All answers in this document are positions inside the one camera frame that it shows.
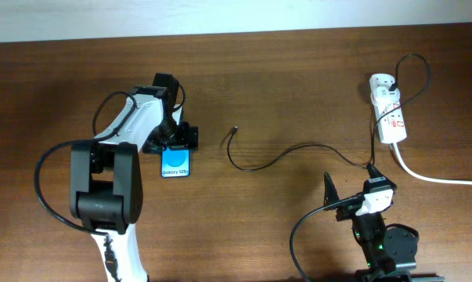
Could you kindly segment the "blue screen Galaxy smartphone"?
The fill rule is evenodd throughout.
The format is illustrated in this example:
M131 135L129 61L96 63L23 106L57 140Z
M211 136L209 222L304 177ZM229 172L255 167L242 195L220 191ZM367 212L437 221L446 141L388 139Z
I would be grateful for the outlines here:
M166 149L161 154L161 176L163 178L187 177L190 174L188 150Z

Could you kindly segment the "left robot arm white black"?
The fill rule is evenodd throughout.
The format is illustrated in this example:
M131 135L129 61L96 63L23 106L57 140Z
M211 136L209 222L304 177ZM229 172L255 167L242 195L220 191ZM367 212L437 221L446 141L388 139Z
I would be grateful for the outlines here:
M177 96L185 90L171 74L126 92L123 110L93 140L74 145L70 163L70 212L92 233L109 281L148 281L137 241L143 183L139 157L157 154L160 175L190 174L198 128L183 119Z

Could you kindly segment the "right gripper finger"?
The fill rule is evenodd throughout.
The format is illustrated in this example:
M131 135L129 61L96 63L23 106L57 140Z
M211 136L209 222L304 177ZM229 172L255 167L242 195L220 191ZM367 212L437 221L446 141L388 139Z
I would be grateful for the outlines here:
M366 166L369 173L369 181L384 181L385 176L372 164Z
M340 201L340 198L330 174L324 172L323 178L325 184L323 205L326 207L326 210L329 211L334 209L334 205Z

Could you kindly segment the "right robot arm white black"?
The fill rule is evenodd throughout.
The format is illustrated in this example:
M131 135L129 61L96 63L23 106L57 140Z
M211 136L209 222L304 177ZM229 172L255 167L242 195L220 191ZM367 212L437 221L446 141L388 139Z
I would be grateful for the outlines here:
M387 225L382 213L393 205L397 186L373 165L362 191L340 199L329 173L324 174L326 210L334 210L338 222L350 220L367 268L355 272L357 281L444 281L436 274L413 276L420 235L399 223Z

